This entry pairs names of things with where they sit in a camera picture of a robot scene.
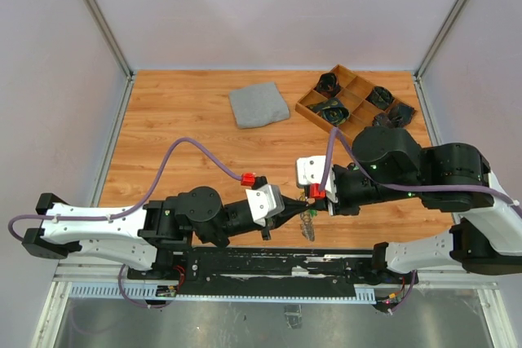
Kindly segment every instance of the wood panel floor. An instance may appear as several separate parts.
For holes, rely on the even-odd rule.
[[[101,205],[134,204],[147,191],[163,155],[177,138],[202,142],[234,172],[266,175],[284,195],[299,196],[295,160],[323,155],[328,134],[295,112],[297,100],[313,86],[316,71],[141,71],[126,110],[122,131],[108,172]],[[361,73],[414,106],[418,113],[407,127],[428,146],[426,126],[409,73]],[[262,128],[239,130],[228,101],[230,90],[274,81],[290,108],[290,119]],[[334,162],[350,161],[339,142]],[[216,168],[194,146],[176,148],[153,193],[160,200],[194,187],[214,187],[228,203],[245,198],[244,188]],[[315,242],[306,240],[299,217],[261,240],[254,232],[232,238],[235,245],[371,248],[382,241],[408,241],[432,236],[451,226],[449,214],[424,209],[417,199],[362,207],[357,217],[319,213],[314,218]]]

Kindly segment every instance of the floor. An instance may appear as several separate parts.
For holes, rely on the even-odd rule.
[[[430,144],[409,73],[364,72],[363,77],[385,86],[418,113],[407,130],[423,146]],[[328,134],[295,112],[297,100],[314,86],[317,71],[141,71],[126,110],[100,205],[130,205],[147,191],[166,149],[189,136],[209,148],[236,173],[266,175],[289,197],[298,197],[295,160],[324,155]],[[231,90],[274,81],[290,108],[290,119],[263,128],[239,130],[228,101]],[[350,159],[336,145],[334,163]],[[223,202],[245,198],[244,188],[186,143],[172,155],[153,199],[207,185]],[[314,218],[315,241],[306,240],[299,217],[272,231],[232,238],[234,245],[371,248],[383,241],[409,241],[435,235],[452,224],[449,214],[424,209],[417,199],[369,205],[356,217]]]

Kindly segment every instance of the red connector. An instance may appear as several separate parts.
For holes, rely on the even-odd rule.
[[[310,185],[310,195],[309,197],[311,199],[324,199],[326,197],[326,191],[320,191],[319,190],[319,184],[313,183]]]
[[[241,185],[252,187],[255,183],[255,173],[244,173],[241,175]]]

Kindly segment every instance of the white wall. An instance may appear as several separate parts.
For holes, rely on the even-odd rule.
[[[0,0],[2,347],[29,344],[55,270],[7,221],[34,212],[41,192],[89,201],[123,87],[82,0]]]
[[[475,144],[522,199],[522,2],[470,0],[423,78],[444,143]],[[522,276],[501,284],[522,344]]]
[[[414,69],[454,0],[97,0],[134,68]]]

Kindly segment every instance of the metal frame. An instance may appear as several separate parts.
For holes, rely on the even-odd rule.
[[[489,335],[495,347],[516,347],[516,337],[499,290],[478,289]]]
[[[457,18],[460,16],[463,8],[466,6],[468,0],[456,0],[453,6],[451,7],[451,10],[449,11],[448,16],[446,16],[446,19],[442,26],[440,27],[439,32],[437,33],[435,39],[433,40],[433,43],[430,45],[430,48],[428,49],[426,55],[422,59],[422,62],[420,66],[418,67],[417,71],[414,73],[415,77],[422,77],[424,73],[426,72],[426,69],[430,62],[435,57],[435,54],[439,50],[440,46],[442,45],[442,42],[446,39],[448,36],[448,33],[450,32],[451,28],[453,27],[453,24],[457,20]]]
[[[92,197],[90,202],[91,207],[97,207],[100,202],[101,194],[104,190],[105,179],[107,178],[108,174],[108,168],[111,164],[111,160],[113,159],[114,150],[116,149],[117,138],[120,134],[120,130],[122,129],[123,118],[125,117],[127,105],[129,104],[129,100],[131,99],[131,93],[134,87],[134,83],[135,76],[127,78],[122,98],[120,100],[120,103],[118,104],[117,115],[114,117],[111,126],[111,134],[108,138],[108,142],[105,147],[104,160],[100,166],[100,171],[96,175],[95,186],[92,191]]]
[[[125,73],[127,77],[132,77],[134,71],[132,70],[131,66],[129,65],[125,56],[123,55],[120,46],[117,44],[116,38],[114,37],[112,30],[108,26],[107,20],[105,20],[104,14],[100,10],[100,6],[98,6],[96,0],[84,0],[84,2],[86,4],[86,7],[89,9],[89,12],[91,13],[92,19],[100,29],[102,36],[104,36],[104,39],[107,42],[109,49],[113,53],[114,58],[119,64],[123,73]]]
[[[64,318],[70,289],[71,283],[53,282],[51,284],[36,332],[29,346],[30,348],[50,348],[55,346],[60,324]]]

